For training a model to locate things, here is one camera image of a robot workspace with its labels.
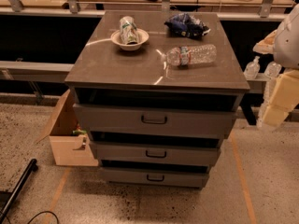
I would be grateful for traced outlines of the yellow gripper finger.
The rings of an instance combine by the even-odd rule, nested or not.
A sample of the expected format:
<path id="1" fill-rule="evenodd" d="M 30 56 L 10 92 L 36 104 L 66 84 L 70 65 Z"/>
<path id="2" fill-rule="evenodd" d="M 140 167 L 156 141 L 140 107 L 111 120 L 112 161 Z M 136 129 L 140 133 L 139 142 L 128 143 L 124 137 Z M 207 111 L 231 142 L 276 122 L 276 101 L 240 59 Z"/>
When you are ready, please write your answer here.
<path id="1" fill-rule="evenodd" d="M 274 43 L 277 31 L 274 30 L 269 35 L 267 35 L 263 40 L 259 41 L 253 47 L 253 51 L 260 54 L 273 54 L 274 53 Z"/>
<path id="2" fill-rule="evenodd" d="M 299 71 L 287 69 L 266 82 L 257 127 L 276 129 L 299 105 Z"/>

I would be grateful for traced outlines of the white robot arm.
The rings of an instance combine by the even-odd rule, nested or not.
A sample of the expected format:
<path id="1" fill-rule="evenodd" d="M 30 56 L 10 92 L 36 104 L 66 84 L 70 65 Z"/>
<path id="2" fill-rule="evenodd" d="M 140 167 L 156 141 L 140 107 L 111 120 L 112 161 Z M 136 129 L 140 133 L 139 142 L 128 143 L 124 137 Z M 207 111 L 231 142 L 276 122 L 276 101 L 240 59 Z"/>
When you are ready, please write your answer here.
<path id="1" fill-rule="evenodd" d="M 275 130 L 299 105 L 299 4 L 253 50 L 272 54 L 274 62 L 285 68 L 266 84 L 258 115 L 260 129 Z"/>

